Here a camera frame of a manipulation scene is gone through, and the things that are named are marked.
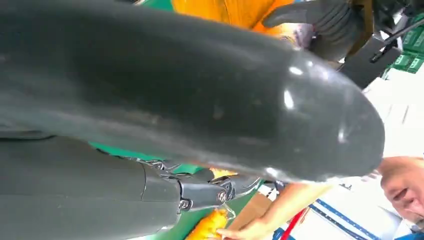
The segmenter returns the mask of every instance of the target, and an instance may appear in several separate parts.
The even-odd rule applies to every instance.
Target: screw
[[[220,201],[221,203],[225,202],[227,200],[227,194],[226,194],[226,192],[225,191],[220,191],[218,193],[218,196],[217,196],[216,199],[218,199],[218,201]]]
[[[179,201],[179,207],[181,209],[186,209],[189,205],[190,205],[190,202],[188,200],[183,199]]]

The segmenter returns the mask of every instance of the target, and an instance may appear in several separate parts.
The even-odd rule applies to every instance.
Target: human hand
[[[218,229],[216,232],[225,236],[225,240],[263,240],[274,230],[261,218],[257,218],[240,230]]]

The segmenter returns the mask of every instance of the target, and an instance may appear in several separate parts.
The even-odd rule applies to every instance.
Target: orange object
[[[252,29],[274,0],[172,0],[175,12]]]
[[[294,3],[295,0],[172,0],[177,13],[216,21],[243,29],[252,30],[287,39],[296,44],[296,23],[285,23],[267,28],[262,20],[277,7]]]
[[[218,169],[218,168],[209,168],[209,170],[213,173],[213,179],[217,179],[223,176],[233,176],[237,175],[237,172],[228,171],[224,169]]]
[[[217,229],[224,229],[228,222],[226,209],[215,209],[211,214],[199,221],[196,227],[185,240],[205,240],[208,238],[221,238]]]

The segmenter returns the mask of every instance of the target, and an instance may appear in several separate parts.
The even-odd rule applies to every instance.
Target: green box
[[[411,31],[409,31],[404,37],[403,37],[403,48],[405,50],[414,50],[414,44],[416,43],[417,39],[421,37],[421,33],[423,32],[423,29],[421,27],[417,27]]]
[[[424,64],[424,56],[417,56],[409,65],[406,70],[408,73],[417,73],[421,66]]]
[[[424,31],[421,32],[413,43],[412,50],[418,53],[424,52]]]
[[[397,70],[407,70],[409,65],[411,64],[413,58],[409,55],[402,54],[400,55],[396,61],[393,63],[392,67]]]

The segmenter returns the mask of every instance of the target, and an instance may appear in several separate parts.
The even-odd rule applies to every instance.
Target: blue stripe
[[[317,214],[323,216],[325,219],[327,219],[330,223],[334,224],[336,227],[338,227],[340,230],[342,230],[343,232],[347,233],[348,235],[350,235],[352,238],[356,239],[356,240],[367,240],[366,238],[356,234],[355,232],[347,229],[345,226],[341,225],[339,222],[337,222],[336,220],[334,220],[333,218],[331,218],[328,214],[326,214],[325,212],[321,211],[319,208],[317,208],[314,205],[310,205],[309,206],[310,209],[312,209],[314,212],[316,212]]]
[[[356,222],[352,221],[350,218],[348,218],[347,216],[343,215],[341,212],[337,211],[336,209],[334,209],[332,206],[328,205],[323,200],[317,199],[316,202],[318,204],[322,205],[324,208],[326,208],[330,212],[332,212],[333,214],[337,215],[339,218],[343,219],[344,221],[346,221],[347,223],[349,223],[350,225],[352,225],[353,227],[355,227],[356,229],[358,229],[359,231],[361,231],[362,233],[364,233],[365,235],[367,235],[368,237],[370,237],[372,240],[381,240],[379,237],[377,237],[376,235],[374,235],[371,232],[367,231],[365,228],[363,228],[362,226],[360,226]]]

